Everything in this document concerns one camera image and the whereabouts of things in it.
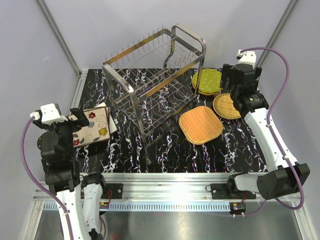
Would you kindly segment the green polka dot plate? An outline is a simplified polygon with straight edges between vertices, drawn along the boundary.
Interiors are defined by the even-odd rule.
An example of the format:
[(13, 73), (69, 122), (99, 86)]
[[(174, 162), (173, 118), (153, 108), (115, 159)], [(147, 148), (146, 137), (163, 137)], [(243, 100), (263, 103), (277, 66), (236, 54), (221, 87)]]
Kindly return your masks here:
[(222, 73), (216, 69), (202, 70), (198, 92), (204, 95), (214, 95), (222, 90), (220, 87)]

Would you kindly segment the white square plate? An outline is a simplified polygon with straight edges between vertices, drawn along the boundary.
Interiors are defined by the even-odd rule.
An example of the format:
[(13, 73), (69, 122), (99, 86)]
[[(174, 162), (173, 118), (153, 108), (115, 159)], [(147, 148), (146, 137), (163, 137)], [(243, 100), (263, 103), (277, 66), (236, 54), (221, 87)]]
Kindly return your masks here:
[(107, 106), (105, 102), (102, 102), (102, 103), (96, 105), (94, 108), (107, 108), (108, 109), (109, 132), (110, 132), (110, 134), (113, 134), (114, 132), (116, 132), (117, 126), (116, 126), (114, 119), (112, 117), (111, 108), (109, 106)]

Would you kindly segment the woven wicker tray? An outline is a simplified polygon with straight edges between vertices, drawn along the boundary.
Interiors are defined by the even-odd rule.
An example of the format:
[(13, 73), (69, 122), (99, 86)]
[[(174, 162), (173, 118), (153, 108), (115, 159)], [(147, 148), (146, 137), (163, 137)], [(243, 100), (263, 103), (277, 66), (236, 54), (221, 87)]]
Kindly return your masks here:
[(224, 129), (220, 119), (207, 106), (198, 106), (183, 113), (178, 124), (186, 139), (194, 145), (202, 145), (218, 138)]

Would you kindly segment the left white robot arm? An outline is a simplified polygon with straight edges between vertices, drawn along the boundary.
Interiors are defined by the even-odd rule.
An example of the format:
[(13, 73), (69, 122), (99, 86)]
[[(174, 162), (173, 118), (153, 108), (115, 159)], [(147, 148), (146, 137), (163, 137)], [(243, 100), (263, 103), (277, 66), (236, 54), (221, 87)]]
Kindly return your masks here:
[(108, 187), (101, 173), (80, 176), (75, 160), (74, 133), (89, 125), (82, 109), (72, 108), (74, 119), (62, 115), (56, 103), (31, 114), (33, 124), (45, 132), (38, 138), (48, 193), (57, 204), (66, 240), (101, 240), (100, 199)]

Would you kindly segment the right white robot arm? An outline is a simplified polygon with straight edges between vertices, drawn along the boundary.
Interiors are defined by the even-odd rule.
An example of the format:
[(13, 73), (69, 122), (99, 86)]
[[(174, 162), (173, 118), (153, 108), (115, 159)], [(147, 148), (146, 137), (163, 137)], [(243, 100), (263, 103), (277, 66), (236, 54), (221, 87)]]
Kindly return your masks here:
[(254, 133), (264, 156), (266, 173), (237, 173), (228, 179), (226, 192), (233, 199), (245, 191), (260, 194), (264, 199), (300, 194), (304, 199), (303, 184), (310, 174), (306, 163), (300, 164), (284, 143), (274, 122), (271, 107), (257, 90), (262, 69), (250, 64), (224, 64), (220, 86), (230, 91), (234, 108)]

